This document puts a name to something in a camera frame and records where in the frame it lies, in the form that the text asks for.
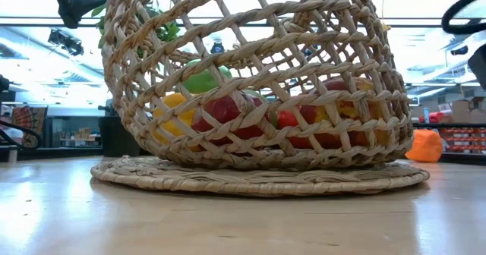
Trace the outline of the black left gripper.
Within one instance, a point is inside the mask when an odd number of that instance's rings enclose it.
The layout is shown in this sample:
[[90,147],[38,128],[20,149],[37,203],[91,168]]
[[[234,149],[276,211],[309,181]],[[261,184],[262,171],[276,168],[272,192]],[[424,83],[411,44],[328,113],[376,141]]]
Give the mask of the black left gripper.
[[56,0],[58,2],[58,13],[69,29],[76,29],[78,21],[87,12],[104,5],[107,0]]

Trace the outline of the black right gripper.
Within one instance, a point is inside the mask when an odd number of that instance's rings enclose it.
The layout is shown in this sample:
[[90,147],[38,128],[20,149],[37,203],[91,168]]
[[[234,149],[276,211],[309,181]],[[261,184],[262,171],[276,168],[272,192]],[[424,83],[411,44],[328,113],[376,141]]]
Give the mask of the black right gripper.
[[486,89],[486,44],[479,47],[468,60],[468,66],[482,89]]

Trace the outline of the yellow bell pepper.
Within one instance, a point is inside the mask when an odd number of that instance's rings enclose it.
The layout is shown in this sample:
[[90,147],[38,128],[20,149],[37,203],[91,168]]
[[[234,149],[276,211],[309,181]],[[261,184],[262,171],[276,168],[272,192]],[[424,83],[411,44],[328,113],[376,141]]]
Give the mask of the yellow bell pepper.
[[[163,97],[163,102],[170,108],[176,107],[177,105],[181,105],[186,101],[186,98],[181,93],[173,93],[171,95]],[[163,110],[160,108],[156,108],[153,112],[153,118],[156,119],[163,114]],[[194,116],[194,110],[189,110],[187,112],[182,113],[178,116],[178,118],[184,122],[188,127],[191,127],[192,121]],[[162,123],[159,125],[161,128],[165,129],[166,131],[170,132],[175,137],[184,135],[184,132],[175,124],[174,121],[168,121],[166,123]],[[161,143],[167,144],[168,140],[158,133],[158,131],[153,131],[153,136]]]

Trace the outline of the green apple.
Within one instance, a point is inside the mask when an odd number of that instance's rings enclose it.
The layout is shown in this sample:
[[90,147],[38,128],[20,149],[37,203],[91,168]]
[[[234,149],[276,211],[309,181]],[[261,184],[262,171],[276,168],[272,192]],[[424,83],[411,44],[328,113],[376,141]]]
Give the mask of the green apple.
[[[186,66],[198,63],[199,61],[200,59],[194,59],[192,61],[189,61]],[[232,74],[226,66],[220,66],[219,71],[222,74],[226,75],[228,78],[232,78]],[[199,74],[191,75],[187,80],[182,83],[182,85],[186,90],[188,90],[189,93],[192,94],[205,93],[206,91],[209,91],[218,86],[209,69],[205,69]]]

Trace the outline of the orange yellow peach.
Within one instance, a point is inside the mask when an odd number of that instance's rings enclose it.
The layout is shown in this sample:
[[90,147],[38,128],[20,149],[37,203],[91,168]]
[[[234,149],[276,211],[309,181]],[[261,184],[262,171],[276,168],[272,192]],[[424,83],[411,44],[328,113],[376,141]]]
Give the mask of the orange yellow peach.
[[[357,90],[374,90],[372,80],[363,77],[353,77]],[[328,90],[347,90],[346,82],[341,77],[334,77],[323,82]],[[359,119],[359,114],[355,110],[354,105],[350,101],[338,101],[336,104],[337,110],[341,118]],[[368,109],[370,119],[378,120],[383,117],[378,102],[368,101]],[[375,130],[374,131],[377,144],[386,146],[388,142],[388,131]],[[352,146],[368,146],[369,142],[365,132],[350,131],[349,140]]]

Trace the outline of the red orange mango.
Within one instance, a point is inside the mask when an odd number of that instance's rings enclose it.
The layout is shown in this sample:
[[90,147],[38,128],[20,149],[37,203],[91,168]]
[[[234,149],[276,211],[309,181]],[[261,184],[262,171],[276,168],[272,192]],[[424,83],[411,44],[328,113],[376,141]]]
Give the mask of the red orange mango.
[[[230,96],[208,102],[203,105],[203,110],[222,124],[237,118],[241,114],[235,101]],[[195,112],[191,128],[195,131],[204,132],[213,129],[213,126],[204,120],[200,112]],[[252,137],[261,136],[263,131],[258,126],[252,125],[238,129],[232,133],[240,139],[248,140]]]

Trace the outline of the woven seagrass basket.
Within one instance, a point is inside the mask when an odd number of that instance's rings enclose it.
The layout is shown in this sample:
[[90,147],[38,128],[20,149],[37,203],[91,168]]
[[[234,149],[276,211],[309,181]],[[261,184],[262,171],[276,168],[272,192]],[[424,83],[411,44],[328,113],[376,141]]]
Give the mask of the woven seagrass basket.
[[[150,1],[163,12],[150,17],[144,9]],[[155,31],[173,21],[180,29],[176,38],[159,40]],[[107,0],[100,45],[122,124],[163,159],[209,169],[312,170],[392,162],[412,147],[405,84],[371,0]],[[200,61],[186,66],[195,59]],[[222,65],[232,78],[219,71]],[[218,86],[189,93],[182,83],[205,69]],[[324,86],[334,77],[347,90]],[[374,90],[357,90],[353,77],[372,80]],[[173,93],[186,101],[170,108],[163,97]],[[222,124],[203,105],[225,96],[241,114]],[[352,102],[359,119],[341,118],[338,101]],[[382,118],[370,119],[368,101],[380,104]],[[328,119],[308,124],[299,111],[303,105],[323,106]],[[154,119],[156,108],[163,114]],[[192,109],[213,129],[195,131],[178,118]],[[293,112],[298,126],[279,129],[282,110]],[[184,135],[159,126],[168,121]],[[243,140],[232,133],[252,125],[263,134]],[[386,146],[377,144],[375,130],[388,131]],[[365,132],[369,145],[352,146],[350,131]],[[312,148],[297,149],[289,137],[308,138]]]

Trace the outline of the red tomato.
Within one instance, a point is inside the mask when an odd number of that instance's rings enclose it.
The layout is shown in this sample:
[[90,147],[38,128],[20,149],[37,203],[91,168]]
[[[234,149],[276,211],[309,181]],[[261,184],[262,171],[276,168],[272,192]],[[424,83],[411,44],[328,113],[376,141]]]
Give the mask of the red tomato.
[[[324,119],[328,119],[326,111],[323,106],[303,105],[299,107],[301,116],[308,124],[317,123]],[[279,129],[287,126],[298,126],[298,121],[293,112],[282,110],[278,113],[277,126]],[[305,137],[289,137],[290,143],[297,149],[311,149],[312,145],[308,138]]]

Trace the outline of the black ceiling track light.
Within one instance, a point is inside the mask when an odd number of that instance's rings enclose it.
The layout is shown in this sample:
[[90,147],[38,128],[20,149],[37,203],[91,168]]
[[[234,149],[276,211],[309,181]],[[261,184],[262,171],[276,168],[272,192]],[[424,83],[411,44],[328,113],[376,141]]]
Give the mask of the black ceiling track light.
[[60,46],[61,49],[64,49],[72,56],[84,54],[82,42],[73,36],[64,34],[60,30],[51,30],[48,42],[55,46]]

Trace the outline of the cardboard boxes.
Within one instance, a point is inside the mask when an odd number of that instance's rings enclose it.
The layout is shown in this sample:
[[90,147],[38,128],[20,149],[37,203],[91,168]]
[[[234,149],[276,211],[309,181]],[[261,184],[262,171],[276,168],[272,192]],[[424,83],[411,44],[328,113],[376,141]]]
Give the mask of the cardboard boxes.
[[486,96],[460,99],[452,104],[453,120],[459,123],[486,123]]

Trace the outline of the red container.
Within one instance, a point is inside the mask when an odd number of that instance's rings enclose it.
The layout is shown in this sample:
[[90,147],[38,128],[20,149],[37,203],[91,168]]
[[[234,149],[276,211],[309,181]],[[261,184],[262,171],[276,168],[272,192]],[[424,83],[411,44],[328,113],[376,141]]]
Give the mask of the red container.
[[422,115],[418,119],[420,123],[441,123],[443,117],[444,113],[442,112],[432,112],[428,113],[428,115]]

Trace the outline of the red stacked crates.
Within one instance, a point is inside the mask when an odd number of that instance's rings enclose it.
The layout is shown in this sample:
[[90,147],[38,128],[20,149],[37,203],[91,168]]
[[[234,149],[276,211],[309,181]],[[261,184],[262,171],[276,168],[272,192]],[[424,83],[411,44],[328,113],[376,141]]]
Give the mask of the red stacked crates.
[[439,133],[446,152],[486,155],[486,128],[453,127],[440,129]]

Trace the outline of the brown storage shelf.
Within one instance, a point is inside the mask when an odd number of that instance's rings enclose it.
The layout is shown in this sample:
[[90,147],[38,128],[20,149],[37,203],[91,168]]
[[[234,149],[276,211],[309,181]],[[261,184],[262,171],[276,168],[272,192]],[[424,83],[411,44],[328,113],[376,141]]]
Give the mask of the brown storage shelf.
[[64,147],[95,147],[101,145],[101,136],[90,128],[83,127],[72,132],[61,132],[59,141]]

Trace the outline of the green potted plant black pot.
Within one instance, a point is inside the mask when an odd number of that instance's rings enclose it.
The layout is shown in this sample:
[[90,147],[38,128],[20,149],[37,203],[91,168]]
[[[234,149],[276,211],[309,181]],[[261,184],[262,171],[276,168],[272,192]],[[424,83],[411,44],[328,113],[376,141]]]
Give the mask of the green potted plant black pot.
[[[106,5],[100,5],[91,12],[91,17],[98,16],[106,9]],[[159,9],[158,4],[153,1],[144,6],[145,11],[150,17],[155,17],[163,11]],[[104,16],[101,16],[96,28],[103,37],[104,34]],[[156,30],[156,36],[163,42],[168,42],[176,38],[179,27],[173,22],[164,24]],[[128,132],[122,124],[117,111],[114,109],[112,99],[107,99],[105,105],[99,105],[98,109],[103,110],[105,115],[98,119],[99,130],[101,135],[102,151],[105,157],[121,157],[123,155],[139,156],[140,146],[134,137]]]

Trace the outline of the round woven placemat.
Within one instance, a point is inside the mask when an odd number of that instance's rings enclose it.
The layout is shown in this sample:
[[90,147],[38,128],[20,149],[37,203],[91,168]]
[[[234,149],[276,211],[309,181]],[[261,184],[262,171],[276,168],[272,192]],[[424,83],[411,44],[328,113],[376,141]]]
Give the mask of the round woven placemat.
[[95,165],[93,178],[145,190],[206,192],[249,197],[376,194],[423,183],[430,173],[406,162],[305,172],[187,168],[156,157],[127,156]]

